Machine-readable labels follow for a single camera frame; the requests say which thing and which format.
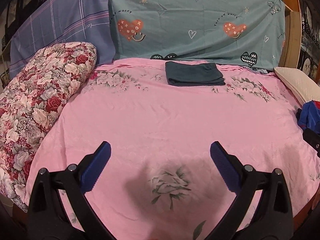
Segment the cream textured pillow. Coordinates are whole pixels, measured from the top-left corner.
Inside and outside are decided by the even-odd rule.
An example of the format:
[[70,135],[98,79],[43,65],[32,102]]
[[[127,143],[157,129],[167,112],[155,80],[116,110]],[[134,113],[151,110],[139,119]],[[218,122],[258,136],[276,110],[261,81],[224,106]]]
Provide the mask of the cream textured pillow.
[[300,105],[320,100],[320,87],[304,72],[296,68],[275,67],[276,76],[291,90]]

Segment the wooden headboard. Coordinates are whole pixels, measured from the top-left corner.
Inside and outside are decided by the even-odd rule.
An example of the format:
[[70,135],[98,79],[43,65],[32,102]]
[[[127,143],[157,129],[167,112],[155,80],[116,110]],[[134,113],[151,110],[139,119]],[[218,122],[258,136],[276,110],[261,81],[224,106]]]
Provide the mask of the wooden headboard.
[[282,0],[285,4],[285,42],[279,66],[297,68],[302,40],[302,14],[299,0]]

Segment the blue garment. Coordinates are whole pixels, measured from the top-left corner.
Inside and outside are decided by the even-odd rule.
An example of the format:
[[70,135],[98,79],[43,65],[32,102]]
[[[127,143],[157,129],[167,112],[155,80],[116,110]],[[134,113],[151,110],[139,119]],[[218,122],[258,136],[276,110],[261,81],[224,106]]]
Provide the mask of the blue garment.
[[309,101],[304,103],[302,108],[299,108],[296,113],[298,126],[305,130],[306,128],[320,133],[320,102]]

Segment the purple plaid pillow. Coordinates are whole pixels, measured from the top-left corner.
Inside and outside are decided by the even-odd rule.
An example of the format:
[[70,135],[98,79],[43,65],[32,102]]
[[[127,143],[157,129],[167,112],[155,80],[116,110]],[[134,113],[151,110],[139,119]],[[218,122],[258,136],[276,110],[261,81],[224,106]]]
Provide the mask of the purple plaid pillow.
[[9,76],[13,79],[41,48],[66,42],[89,42],[96,64],[109,64],[116,50],[110,31],[110,0],[47,0],[11,38]]

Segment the dark green pants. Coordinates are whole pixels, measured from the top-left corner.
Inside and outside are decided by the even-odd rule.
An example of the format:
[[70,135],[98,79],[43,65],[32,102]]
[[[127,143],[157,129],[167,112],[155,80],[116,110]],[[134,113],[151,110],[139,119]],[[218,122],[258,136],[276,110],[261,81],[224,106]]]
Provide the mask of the dark green pants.
[[223,74],[215,63],[191,65],[168,61],[165,74],[168,84],[177,87],[225,85]]

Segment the pink floral bed sheet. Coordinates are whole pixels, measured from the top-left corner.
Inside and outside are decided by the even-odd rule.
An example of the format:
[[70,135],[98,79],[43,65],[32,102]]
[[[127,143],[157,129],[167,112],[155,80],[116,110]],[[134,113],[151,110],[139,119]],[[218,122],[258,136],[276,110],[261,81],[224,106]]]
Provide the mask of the pink floral bed sheet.
[[95,70],[31,164],[64,170],[107,141],[112,155],[89,203],[117,239],[204,239],[235,194],[209,153],[218,141],[258,171],[283,171],[293,213],[316,193],[319,159],[302,138],[298,102],[274,74],[224,65],[220,87],[174,87],[165,63],[118,60]]

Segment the red floral rolled quilt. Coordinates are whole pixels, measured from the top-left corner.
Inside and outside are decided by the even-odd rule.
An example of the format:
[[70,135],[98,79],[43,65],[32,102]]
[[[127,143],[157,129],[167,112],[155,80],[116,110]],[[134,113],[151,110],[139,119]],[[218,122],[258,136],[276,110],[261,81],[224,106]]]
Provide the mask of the red floral rolled quilt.
[[88,42],[42,48],[1,93],[1,194],[23,211],[33,158],[96,60],[97,49]]

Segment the teal heart-print pillow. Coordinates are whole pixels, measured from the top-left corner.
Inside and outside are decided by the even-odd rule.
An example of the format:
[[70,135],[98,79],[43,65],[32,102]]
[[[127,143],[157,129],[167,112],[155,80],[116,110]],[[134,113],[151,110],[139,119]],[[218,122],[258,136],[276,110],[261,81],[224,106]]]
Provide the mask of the teal heart-print pillow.
[[272,70],[285,41],[281,0],[111,0],[116,59],[207,60]]

